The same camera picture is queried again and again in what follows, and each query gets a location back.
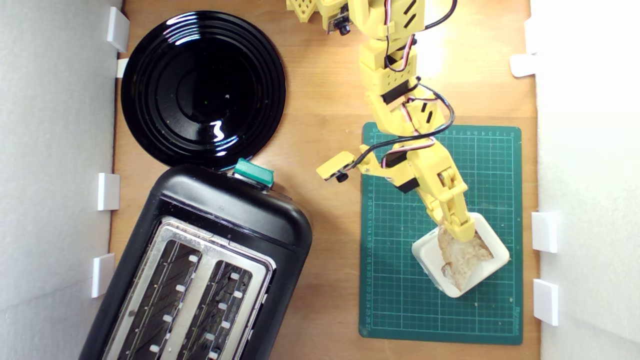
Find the black plate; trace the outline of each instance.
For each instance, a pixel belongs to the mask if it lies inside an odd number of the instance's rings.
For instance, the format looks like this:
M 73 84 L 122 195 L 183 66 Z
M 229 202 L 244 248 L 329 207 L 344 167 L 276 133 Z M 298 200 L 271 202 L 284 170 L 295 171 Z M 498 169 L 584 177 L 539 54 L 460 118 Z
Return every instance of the black plate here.
M 155 159 L 216 170 L 251 158 L 284 110 L 282 62 L 254 25 L 221 12 L 185 13 L 136 46 L 122 79 L 131 133 Z

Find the white bracket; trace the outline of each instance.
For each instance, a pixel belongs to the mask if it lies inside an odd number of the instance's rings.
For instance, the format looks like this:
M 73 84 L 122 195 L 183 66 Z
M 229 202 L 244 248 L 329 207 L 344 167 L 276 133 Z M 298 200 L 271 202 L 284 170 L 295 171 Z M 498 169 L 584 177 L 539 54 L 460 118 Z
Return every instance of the white bracket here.
M 121 53 L 127 52 L 127 46 L 129 45 L 129 19 L 114 6 L 109 9 L 107 41 Z
M 533 316 L 558 326 L 558 285 L 540 279 L 533 280 Z
M 129 62 L 129 58 L 118 59 L 118 69 L 116 70 L 117 79 L 122 79 L 122 77 L 124 76 L 124 69 L 127 67 L 128 62 Z
M 98 211 L 120 208 L 120 175 L 98 174 Z
M 539 251 L 558 252 L 558 214 L 531 213 L 531 240 Z
M 540 24 L 533 16 L 524 22 L 524 38 L 527 53 L 511 55 L 509 58 L 511 73 L 516 78 L 533 75 L 538 71 L 536 54 L 540 50 L 542 39 Z
M 107 292 L 115 266 L 116 257 L 114 254 L 106 254 L 93 258 L 92 298 L 97 298 Z

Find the white wall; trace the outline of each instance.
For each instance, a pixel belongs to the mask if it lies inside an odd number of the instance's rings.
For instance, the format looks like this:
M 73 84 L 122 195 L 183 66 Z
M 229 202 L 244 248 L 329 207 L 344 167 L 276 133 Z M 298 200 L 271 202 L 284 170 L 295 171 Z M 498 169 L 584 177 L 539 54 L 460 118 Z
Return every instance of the white wall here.
M 97 174 L 113 161 L 122 0 L 0 0 L 0 359 L 73 359 L 108 252 Z
M 559 326 L 542 359 L 640 359 L 640 5 L 532 0 L 537 57 L 540 211 L 561 215 Z

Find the black cable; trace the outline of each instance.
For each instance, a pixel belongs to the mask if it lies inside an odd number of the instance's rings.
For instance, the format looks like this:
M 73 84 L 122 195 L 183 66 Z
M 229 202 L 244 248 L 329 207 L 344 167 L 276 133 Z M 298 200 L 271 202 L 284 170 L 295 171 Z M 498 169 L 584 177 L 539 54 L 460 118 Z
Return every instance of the black cable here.
M 431 24 L 428 24 L 427 26 L 424 27 L 425 30 L 427 29 L 431 29 L 431 28 L 435 28 L 436 26 L 442 24 L 443 22 L 447 21 L 447 19 L 449 17 L 451 17 L 451 15 L 453 15 L 453 12 L 456 11 L 456 6 L 458 5 L 458 0 L 452 0 L 451 1 L 451 8 L 449 9 L 449 12 L 447 12 L 446 14 L 444 14 L 443 17 L 439 18 L 438 20 L 432 22 Z
M 456 119 L 456 113 L 453 110 L 453 106 L 451 106 L 451 104 L 449 103 L 449 101 L 442 96 L 442 94 L 440 94 L 439 92 L 437 92 L 436 90 L 433 90 L 432 88 L 418 82 L 418 85 L 422 86 L 423 88 L 429 90 L 430 92 L 433 92 L 433 95 L 435 95 L 440 101 L 442 101 L 442 103 L 447 107 L 447 110 L 449 110 L 449 121 L 447 121 L 445 124 L 439 126 L 437 129 L 429 132 L 429 133 L 424 133 L 424 134 L 420 134 L 420 135 L 413 135 L 413 136 L 402 136 L 396 139 L 391 139 L 391 140 L 387 140 L 385 142 L 379 142 L 376 143 L 374 145 L 371 145 L 367 150 L 365 150 L 354 162 L 353 164 L 351 164 L 351 166 L 347 169 L 347 170 L 351 170 L 352 168 L 355 168 L 356 166 L 358 166 L 361 162 L 364 161 L 364 159 L 367 157 L 367 155 L 369 155 L 373 150 L 379 149 L 380 147 L 385 147 L 385 146 L 389 146 L 389 145 L 395 145 L 397 143 L 401 143 L 401 142 L 410 142 L 410 141 L 415 141 L 415 140 L 421 140 L 421 139 L 425 139 L 425 138 L 430 138 L 432 136 L 435 136 L 437 134 L 443 133 L 444 131 L 446 131 L 447 129 L 449 129 L 452 125 L 454 120 Z

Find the black toaster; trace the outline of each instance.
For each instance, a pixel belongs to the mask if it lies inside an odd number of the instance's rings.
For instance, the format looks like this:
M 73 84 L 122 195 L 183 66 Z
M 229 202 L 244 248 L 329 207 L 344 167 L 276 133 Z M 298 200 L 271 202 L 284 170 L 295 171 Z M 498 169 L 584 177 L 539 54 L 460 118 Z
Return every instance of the black toaster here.
M 273 173 L 194 165 L 155 183 L 81 359 L 267 359 L 311 246 Z

